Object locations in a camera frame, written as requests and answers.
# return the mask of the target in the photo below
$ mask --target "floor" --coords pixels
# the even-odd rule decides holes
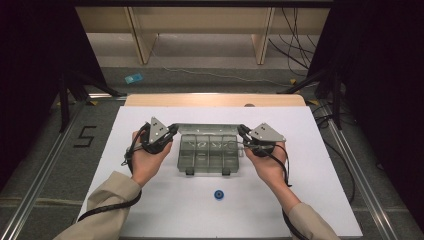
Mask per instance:
[[[288,52],[285,41],[290,36],[272,36],[271,41],[281,50]],[[300,36],[302,47],[313,52],[319,36]],[[302,80],[306,69],[268,45],[264,65],[255,62],[253,46],[247,35],[190,35],[161,34],[147,65],[138,63],[132,38],[128,34],[89,34],[89,39],[102,67],[105,78],[112,88],[122,92],[253,92],[275,93],[291,86],[290,80]],[[298,50],[290,49],[290,55],[300,63]],[[127,84],[125,77],[140,73],[143,80]],[[306,99],[315,100],[314,85],[301,90]],[[97,89],[88,87],[90,92]],[[111,130],[114,116],[124,101],[101,100],[91,104],[75,103],[70,106],[75,123],[69,131],[65,146],[55,164],[48,172],[42,190],[37,196],[32,210],[22,219],[25,224],[17,239],[51,239],[75,221],[85,198],[86,191],[96,170],[98,159]],[[314,115],[325,115],[322,105],[310,104]],[[389,223],[397,238],[424,239],[424,235],[406,209],[390,180],[377,167],[378,161],[362,134],[360,126],[349,114],[348,106],[342,106],[343,134],[349,143],[362,171],[366,176],[376,199],[387,214]],[[90,147],[75,148],[86,143],[80,139],[84,126],[96,126],[86,129],[85,134],[94,136]],[[329,143],[328,151],[340,182],[350,197],[353,182],[342,158],[330,146],[336,147],[331,126],[324,122],[321,135]],[[15,171],[6,188],[0,193],[0,229],[7,226],[21,200],[32,188],[39,169],[52,155],[51,149],[59,139],[60,108],[52,105],[51,117],[31,153]],[[363,197],[363,192],[355,187],[355,198],[351,203],[364,236],[361,239],[387,239],[379,230],[372,211]]]

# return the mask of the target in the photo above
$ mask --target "hand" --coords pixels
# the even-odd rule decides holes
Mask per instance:
[[[283,142],[277,142],[276,145],[279,145],[286,148]],[[252,150],[249,148],[244,149],[246,156],[252,161],[253,166],[258,173],[258,176],[268,185],[272,186],[275,184],[285,184],[284,183],[284,172],[281,166],[275,162],[270,157],[258,157],[253,154]],[[275,147],[272,152],[277,159],[279,159],[283,164],[286,163],[286,153],[280,147]]]
[[[134,139],[136,135],[137,132],[133,132],[132,139]],[[169,142],[163,151],[158,154],[150,154],[144,149],[135,151],[132,157],[133,176],[131,178],[143,187],[159,171],[163,159],[165,159],[171,151],[171,146],[172,142]]]

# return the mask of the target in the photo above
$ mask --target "white table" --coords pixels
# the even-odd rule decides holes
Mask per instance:
[[[131,133],[152,116],[172,123],[245,124],[266,122],[283,134],[290,157],[292,190],[342,237],[362,236],[308,107],[121,107],[87,194],[122,167]],[[159,173],[131,208],[121,236],[148,238],[288,237],[281,207],[246,157],[230,177],[187,177],[177,168],[180,135]],[[222,190],[217,201],[214,192]],[[86,202],[81,210],[85,212]]]

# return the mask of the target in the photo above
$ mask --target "jacket sleeve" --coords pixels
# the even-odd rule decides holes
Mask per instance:
[[[293,226],[310,240],[340,239],[330,225],[311,206],[305,203],[294,206],[288,217]]]
[[[88,198],[87,211],[128,202],[137,197],[140,186],[128,176],[113,172]],[[59,234],[55,240],[63,239],[118,239],[121,227],[128,216],[129,208],[95,214],[75,223]]]

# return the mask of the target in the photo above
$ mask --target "white board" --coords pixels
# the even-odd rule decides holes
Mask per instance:
[[[292,190],[341,237],[362,236],[321,135],[308,107],[121,107],[87,197],[121,166],[131,133],[154,116],[163,124],[245,124],[266,122],[287,139]],[[230,177],[187,177],[177,168],[179,134],[159,173],[131,208],[123,237],[275,238],[291,236],[281,207],[246,157]],[[220,201],[214,192],[225,194]],[[86,200],[81,213],[86,211]]]

